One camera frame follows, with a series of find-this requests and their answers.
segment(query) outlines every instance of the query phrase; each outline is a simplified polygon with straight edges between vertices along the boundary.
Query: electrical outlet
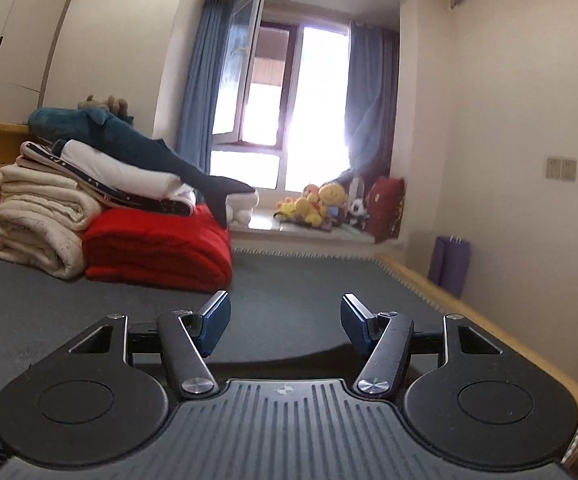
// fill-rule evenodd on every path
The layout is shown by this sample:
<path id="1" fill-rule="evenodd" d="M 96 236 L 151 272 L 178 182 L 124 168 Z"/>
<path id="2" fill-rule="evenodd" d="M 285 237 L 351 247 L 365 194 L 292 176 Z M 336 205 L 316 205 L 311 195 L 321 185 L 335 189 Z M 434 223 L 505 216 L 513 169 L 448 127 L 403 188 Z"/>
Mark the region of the electrical outlet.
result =
<path id="1" fill-rule="evenodd" d="M 575 160 L 574 158 L 562 159 L 562 170 L 560 172 L 560 178 L 562 180 L 575 180 L 577 171 L 578 171 L 577 160 Z"/>
<path id="2" fill-rule="evenodd" d="M 547 178 L 560 178 L 562 168 L 562 158 L 550 156 L 547 159 Z"/>

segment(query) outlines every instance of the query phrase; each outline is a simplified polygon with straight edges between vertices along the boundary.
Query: wall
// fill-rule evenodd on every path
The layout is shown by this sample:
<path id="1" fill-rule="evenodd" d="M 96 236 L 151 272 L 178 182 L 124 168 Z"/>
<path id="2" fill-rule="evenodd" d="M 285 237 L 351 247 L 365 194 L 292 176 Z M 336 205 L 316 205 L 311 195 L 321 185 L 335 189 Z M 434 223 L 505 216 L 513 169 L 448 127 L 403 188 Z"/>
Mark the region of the wall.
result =
<path id="1" fill-rule="evenodd" d="M 443 0 L 406 0 L 400 8 L 400 73 L 391 176 L 407 196 L 400 238 L 404 263 L 426 274 L 442 172 L 453 126 L 453 16 Z"/>
<path id="2" fill-rule="evenodd" d="M 578 380 L 578 0 L 466 0 L 454 12 L 456 127 L 438 233 L 469 238 L 464 300 Z"/>
<path id="3" fill-rule="evenodd" d="M 180 107 L 185 94 L 189 61 L 205 0 L 180 0 L 174 17 L 167 56 L 160 79 L 153 138 L 176 148 Z"/>
<path id="4" fill-rule="evenodd" d="M 72 0 L 56 44 L 45 106 L 74 107 L 88 94 L 129 103 L 151 135 L 179 0 Z"/>

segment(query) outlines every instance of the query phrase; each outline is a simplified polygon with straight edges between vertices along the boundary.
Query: metal screw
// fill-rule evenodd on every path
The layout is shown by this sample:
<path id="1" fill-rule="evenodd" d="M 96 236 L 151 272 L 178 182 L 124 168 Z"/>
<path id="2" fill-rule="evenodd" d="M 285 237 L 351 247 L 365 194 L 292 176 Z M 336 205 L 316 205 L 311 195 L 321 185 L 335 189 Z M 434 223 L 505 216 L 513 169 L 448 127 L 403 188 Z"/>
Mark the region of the metal screw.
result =
<path id="1" fill-rule="evenodd" d="M 379 379 L 360 379 L 358 389 L 369 395 L 383 394 L 389 389 L 390 384 L 387 381 Z"/>
<path id="2" fill-rule="evenodd" d="M 182 386 L 182 389 L 188 394 L 206 394 L 213 388 L 213 381 L 210 381 L 206 377 L 194 377 L 187 379 L 180 386 Z"/>

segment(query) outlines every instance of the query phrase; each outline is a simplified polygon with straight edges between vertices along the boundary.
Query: blue curtain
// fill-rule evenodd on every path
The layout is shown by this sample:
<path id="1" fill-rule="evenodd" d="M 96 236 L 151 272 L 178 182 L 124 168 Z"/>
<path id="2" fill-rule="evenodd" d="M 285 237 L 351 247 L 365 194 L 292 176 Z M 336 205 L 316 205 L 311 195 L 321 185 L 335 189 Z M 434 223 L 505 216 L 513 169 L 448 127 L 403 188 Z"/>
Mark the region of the blue curtain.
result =
<path id="1" fill-rule="evenodd" d="M 348 174 L 361 174 L 369 189 L 389 175 L 398 95 L 400 35 L 352 23 L 345 107 Z"/>
<path id="2" fill-rule="evenodd" d="M 211 161 L 213 115 L 234 1 L 205 0 L 195 35 L 178 126 L 176 152 L 207 174 Z"/>

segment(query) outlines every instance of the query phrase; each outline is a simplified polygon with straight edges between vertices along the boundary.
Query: folded blanket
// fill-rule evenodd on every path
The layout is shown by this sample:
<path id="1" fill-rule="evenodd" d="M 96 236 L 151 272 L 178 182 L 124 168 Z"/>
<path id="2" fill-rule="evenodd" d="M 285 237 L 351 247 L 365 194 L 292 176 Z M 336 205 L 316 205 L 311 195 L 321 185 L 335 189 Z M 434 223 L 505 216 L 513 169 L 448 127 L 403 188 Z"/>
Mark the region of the folded blanket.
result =
<path id="1" fill-rule="evenodd" d="M 0 259 L 37 267 L 62 280 L 84 270 L 78 235 L 33 211 L 0 210 Z"/>
<path id="2" fill-rule="evenodd" d="M 0 210 L 33 211 L 72 231 L 85 230 L 102 209 L 66 176 L 22 168 L 0 168 Z"/>
<path id="3" fill-rule="evenodd" d="M 106 186 L 138 196 L 184 202 L 185 196 L 193 191 L 178 175 L 129 166 L 78 140 L 66 142 L 60 158 Z"/>
<path id="4" fill-rule="evenodd" d="M 110 209 L 82 237 L 92 280 L 215 292 L 231 283 L 229 233 L 205 205 L 190 217 Z"/>
<path id="5" fill-rule="evenodd" d="M 82 186 L 84 192 L 110 207 L 131 207 L 181 216 L 188 216 L 194 211 L 195 195 L 191 188 L 181 188 L 179 195 L 175 197 L 176 200 L 156 200 L 134 195 L 106 186 L 35 142 L 26 141 L 21 144 L 20 157 L 16 159 L 16 164 L 23 168 L 63 174 L 73 178 Z"/>

